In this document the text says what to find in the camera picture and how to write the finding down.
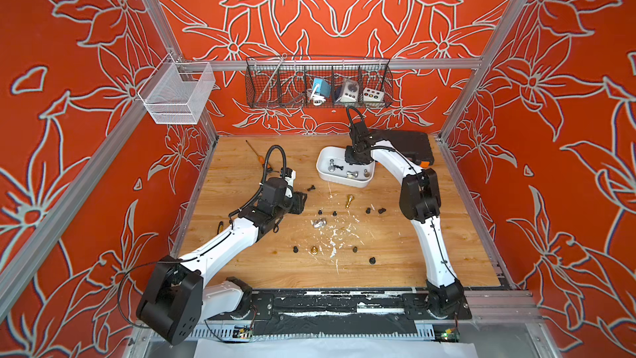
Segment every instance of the brass fitting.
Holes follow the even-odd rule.
[[[346,205],[345,205],[345,207],[347,209],[349,209],[349,205],[351,205],[351,201],[353,201],[353,200],[354,200],[354,196],[353,195],[347,195],[346,196]]]

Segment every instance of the black cable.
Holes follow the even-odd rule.
[[[433,222],[431,222],[431,228],[433,228],[433,234],[435,234],[435,241],[437,241],[438,243],[438,249],[440,250],[440,257],[441,257],[441,262],[442,264],[444,264],[444,267],[446,267],[446,269],[449,271],[449,273],[453,276],[453,278],[455,279],[455,281],[459,281],[459,279],[457,279],[457,277],[455,276],[455,274],[450,270],[449,266],[448,266],[448,260],[444,259],[444,256],[442,256],[442,252],[441,252],[441,244],[440,244],[440,239],[437,236],[437,230],[435,229],[435,225],[433,224]]]
[[[219,243],[215,244],[214,246],[212,246],[210,249],[204,251],[203,253],[199,254],[197,257],[191,258],[191,259],[187,259],[187,260],[178,260],[178,261],[151,261],[150,263],[145,263],[145,264],[139,264],[137,266],[134,266],[133,268],[129,269],[128,271],[126,271],[126,274],[123,275],[122,280],[120,281],[120,284],[117,286],[117,309],[119,310],[120,314],[122,315],[122,318],[124,318],[124,320],[126,322],[128,322],[130,325],[134,326],[135,328],[140,328],[140,329],[150,329],[149,326],[144,326],[144,325],[137,325],[136,323],[132,322],[130,319],[128,319],[128,317],[126,315],[124,315],[123,310],[122,310],[122,287],[123,284],[126,282],[126,279],[129,277],[129,275],[131,274],[132,271],[134,271],[137,268],[141,268],[141,267],[146,267],[149,265],[153,265],[153,264],[183,264],[183,263],[187,263],[188,261],[194,261],[199,259],[201,256],[203,256],[204,254],[206,254],[207,252],[211,251],[212,249],[214,249],[215,247],[217,247],[218,245],[220,245],[223,241],[225,241],[227,238],[230,237],[231,234],[227,234],[227,236],[225,236],[225,238],[223,238],[221,241],[219,241]]]
[[[232,222],[233,216],[235,216],[236,214],[239,214],[240,211],[242,211],[244,208],[254,203],[254,200],[256,200],[258,196],[260,195],[260,193],[263,191],[263,184],[265,183],[267,179],[267,165],[270,161],[270,156],[272,155],[272,152],[274,152],[275,149],[281,152],[281,156],[282,156],[281,179],[285,178],[285,174],[287,173],[287,155],[285,155],[285,150],[281,146],[275,144],[267,150],[267,154],[265,155],[265,163],[263,163],[263,176],[261,177],[261,183],[258,186],[258,190],[256,191],[254,195],[252,195],[252,197],[244,205],[242,205],[240,208],[233,211],[232,213],[228,214],[230,223]]]
[[[274,234],[278,232],[279,230],[278,225],[281,223],[281,221],[282,221],[282,217],[278,221],[276,221],[276,224],[274,224],[274,228],[272,228],[272,231],[274,232]]]
[[[214,331],[210,328],[210,325],[208,325],[208,324],[207,324],[207,319],[204,319],[204,320],[203,320],[203,323],[205,323],[205,327],[207,328],[207,330],[210,330],[210,333],[212,333],[212,336],[214,336],[214,337],[218,338],[218,340],[219,340],[221,343],[234,344],[234,343],[232,343],[231,341],[225,341],[224,339],[222,339],[222,338],[218,337],[218,335],[217,335],[217,334],[216,334],[216,333],[215,333],[215,332],[214,332]]]
[[[391,152],[394,152],[398,155],[400,155],[402,157],[402,159],[404,159],[406,161],[406,163],[408,164],[408,167],[411,168],[411,170],[417,174],[417,172],[415,171],[415,169],[413,168],[413,165],[411,164],[411,162],[408,160],[408,158],[404,155],[402,155],[402,153],[400,151],[398,151],[397,149],[393,148],[393,147],[384,147],[384,146],[375,146],[375,147],[371,147],[368,150],[374,150],[374,149],[385,149],[385,150],[389,150]]]

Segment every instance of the metal base plate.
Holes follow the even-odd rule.
[[[431,315],[425,308],[426,293],[404,293],[402,301],[404,301],[404,314],[408,319],[436,320],[438,318]],[[460,306],[457,313],[457,319],[472,319],[473,314],[470,308]]]
[[[274,304],[274,295],[269,293],[254,293],[252,294],[252,306],[256,308],[256,320],[255,321],[264,321],[268,319],[272,319],[272,305]],[[242,321],[251,321],[254,318],[254,310],[250,309],[249,313],[245,318],[242,318]],[[214,315],[213,317],[208,318],[210,321],[226,321],[226,320],[235,320],[232,318],[229,313],[223,313],[219,315]]]

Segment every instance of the white robot arm segment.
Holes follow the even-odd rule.
[[[393,150],[380,149],[379,147],[387,147]],[[397,151],[394,151],[395,148],[389,141],[379,141],[373,144],[373,148],[371,157],[380,162],[400,183],[407,175],[415,175],[423,170],[397,153]],[[436,215],[426,219],[425,222],[413,219],[411,224],[420,240],[429,282],[436,287],[448,286],[454,283],[456,276],[451,272],[453,270],[448,259],[449,255],[444,245],[444,239],[441,237],[440,217]]]

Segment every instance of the wooden floor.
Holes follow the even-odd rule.
[[[247,138],[261,155],[273,144],[287,154],[296,171],[294,188],[308,192],[305,211],[287,214],[280,231],[270,232],[242,251],[212,280],[236,276],[255,288],[279,287],[404,287],[425,286],[426,266],[409,220],[398,205],[400,183],[380,164],[366,188],[327,183],[319,178],[315,162],[326,146],[345,147],[348,136],[275,136]],[[441,226],[450,261],[464,286],[499,285],[488,256],[457,194],[455,184],[431,137],[441,193]],[[270,163],[280,169],[275,152]],[[221,137],[196,203],[181,254],[190,252],[216,235],[219,221],[226,226],[228,213],[245,203],[257,190],[262,167],[245,143],[245,137]],[[346,195],[355,199],[347,210]],[[384,207],[386,212],[378,213]],[[315,229],[311,220],[322,209],[328,225]],[[293,252],[297,246],[298,253]],[[319,253],[313,255],[313,246]],[[375,265],[369,258],[374,257]]]

